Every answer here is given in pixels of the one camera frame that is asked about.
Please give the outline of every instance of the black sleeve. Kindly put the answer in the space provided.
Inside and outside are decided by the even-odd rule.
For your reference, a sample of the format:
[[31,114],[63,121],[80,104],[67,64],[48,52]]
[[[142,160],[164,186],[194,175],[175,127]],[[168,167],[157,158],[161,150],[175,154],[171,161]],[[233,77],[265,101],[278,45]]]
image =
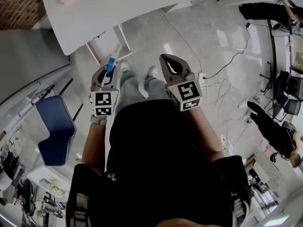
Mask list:
[[71,190],[66,206],[66,226],[70,226],[71,218],[74,216],[77,207],[77,194],[85,196],[93,195],[94,187],[99,182],[100,176],[89,166],[78,164],[75,166],[71,181]]
[[214,161],[213,164],[227,180],[230,188],[238,192],[239,197],[250,206],[251,194],[242,157],[225,157]]

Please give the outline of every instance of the light fixture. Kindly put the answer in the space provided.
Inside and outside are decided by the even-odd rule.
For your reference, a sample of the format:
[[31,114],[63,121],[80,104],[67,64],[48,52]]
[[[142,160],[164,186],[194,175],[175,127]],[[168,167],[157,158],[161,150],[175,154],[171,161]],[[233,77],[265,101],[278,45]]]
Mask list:
[[288,217],[289,216],[284,216],[284,217],[281,217],[281,218],[276,218],[276,219],[270,220],[269,222],[267,222],[264,225],[264,227],[281,225],[288,219]]

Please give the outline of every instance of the blue chair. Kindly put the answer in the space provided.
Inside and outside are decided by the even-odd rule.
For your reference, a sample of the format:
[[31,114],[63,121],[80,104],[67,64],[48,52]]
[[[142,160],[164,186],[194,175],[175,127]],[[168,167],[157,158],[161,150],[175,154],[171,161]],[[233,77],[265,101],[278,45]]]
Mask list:
[[40,101],[36,103],[36,108],[50,133],[47,139],[38,144],[46,166],[63,166],[67,162],[71,144],[76,134],[74,121],[83,104],[72,119],[61,96],[71,81],[69,81],[59,95],[45,98],[54,87],[51,86]]

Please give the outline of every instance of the table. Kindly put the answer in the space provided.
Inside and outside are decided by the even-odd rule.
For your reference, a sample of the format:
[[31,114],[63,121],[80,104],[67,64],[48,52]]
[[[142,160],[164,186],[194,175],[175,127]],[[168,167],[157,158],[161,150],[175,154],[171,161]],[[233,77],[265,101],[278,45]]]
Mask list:
[[43,0],[64,52],[69,55],[109,28],[141,14],[191,0]]

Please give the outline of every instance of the sleeve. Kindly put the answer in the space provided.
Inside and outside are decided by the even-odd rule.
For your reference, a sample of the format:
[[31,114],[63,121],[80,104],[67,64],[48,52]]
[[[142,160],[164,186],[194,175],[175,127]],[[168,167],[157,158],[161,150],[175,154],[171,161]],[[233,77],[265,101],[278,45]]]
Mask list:
[[71,181],[70,194],[66,206],[66,226],[71,226],[71,219],[77,220],[75,212],[86,212],[88,199],[94,194],[94,187],[99,182],[100,176],[89,166],[78,164],[75,166]]
[[251,194],[242,157],[225,157],[214,161],[213,164],[227,180],[230,188],[236,191],[240,198],[250,206]]

